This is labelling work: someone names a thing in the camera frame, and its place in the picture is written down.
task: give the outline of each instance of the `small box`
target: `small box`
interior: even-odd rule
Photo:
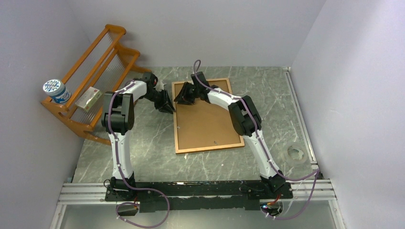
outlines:
[[[90,108],[97,102],[101,97],[102,93],[100,90],[89,87],[87,91],[76,101],[76,106],[88,112]]]

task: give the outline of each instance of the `board surface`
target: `board surface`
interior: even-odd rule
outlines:
[[[209,79],[210,85],[232,93],[228,78]],[[172,83],[173,99],[180,92],[182,82]],[[245,142],[232,126],[229,112],[220,106],[196,99],[193,105],[173,102],[174,141],[176,154],[244,147]]]

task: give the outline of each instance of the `blue and white container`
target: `blue and white container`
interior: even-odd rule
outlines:
[[[72,95],[60,80],[50,80],[46,82],[43,85],[43,91],[58,104],[65,103]]]

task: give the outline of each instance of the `white wall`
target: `white wall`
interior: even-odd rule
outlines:
[[[0,2],[0,228],[49,228],[82,146],[40,101],[89,46],[63,0]]]
[[[141,66],[291,66],[325,0],[68,0],[89,38],[107,23]]]
[[[350,229],[405,228],[405,2],[328,0],[293,65]]]

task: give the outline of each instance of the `white lid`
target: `white lid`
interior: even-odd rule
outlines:
[[[64,84],[60,80],[53,79],[47,81],[42,89],[47,95],[57,95],[63,91]]]

